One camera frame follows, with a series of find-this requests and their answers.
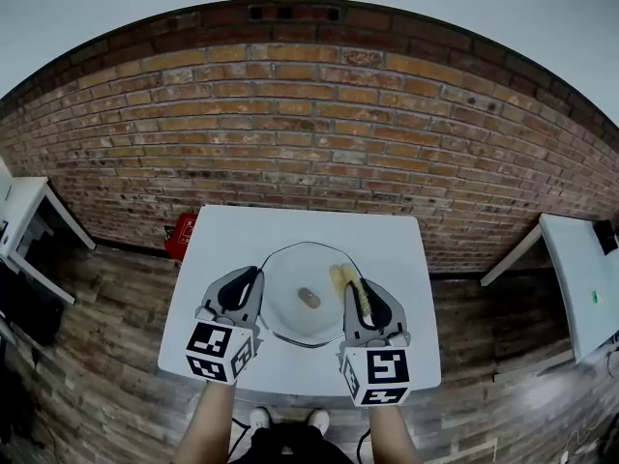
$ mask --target white table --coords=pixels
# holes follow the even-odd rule
[[[540,367],[570,359],[579,363],[619,331],[619,252],[604,256],[593,224],[541,215],[522,242],[482,278],[483,286],[490,284],[544,238],[561,287],[573,351]]]
[[[193,375],[185,353],[196,324],[195,310],[207,287],[232,270],[260,266],[274,250],[302,241],[347,252],[364,277],[382,285],[400,301],[412,335],[407,357],[415,366],[411,372],[414,389],[439,385],[434,304],[419,226],[413,217],[203,207],[174,289],[159,367],[203,380]],[[340,340],[318,349],[306,349],[275,338],[260,320],[258,324],[264,342],[258,356],[241,374],[239,388],[278,394],[348,396],[336,356]]]
[[[77,237],[89,248],[95,248],[95,243],[49,188],[47,177],[13,177],[8,196],[5,199],[3,194],[0,199],[0,220],[8,223],[0,240],[0,259],[13,271],[23,271],[60,298],[73,304],[75,299],[71,294],[58,287],[25,259],[25,252],[32,239],[40,237],[43,231],[53,235],[51,228],[37,216],[37,209],[45,198]]]

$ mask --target white sneaker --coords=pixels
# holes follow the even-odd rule
[[[271,427],[271,417],[264,407],[256,407],[250,412],[250,426],[253,431],[258,428],[269,429]]]
[[[318,428],[324,437],[327,429],[329,429],[329,413],[324,409],[316,409],[309,415],[308,426]]]

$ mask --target white wall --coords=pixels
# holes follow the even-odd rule
[[[0,96],[65,51],[166,11],[225,0],[0,0]],[[619,124],[619,0],[355,0],[452,22],[561,76]]]

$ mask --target clear plate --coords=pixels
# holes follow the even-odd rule
[[[343,337],[343,285],[334,267],[354,263],[342,251],[299,243],[272,254],[262,267],[260,318],[274,336],[307,348]]]

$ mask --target dish brush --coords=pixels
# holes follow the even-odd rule
[[[352,264],[344,263],[342,265],[332,265],[329,268],[329,275],[331,276],[333,287],[342,304],[344,303],[346,285],[348,285],[348,282],[352,282],[353,287],[357,289],[357,297],[359,298],[362,316],[366,318],[371,315],[368,294],[361,283],[361,277]]]

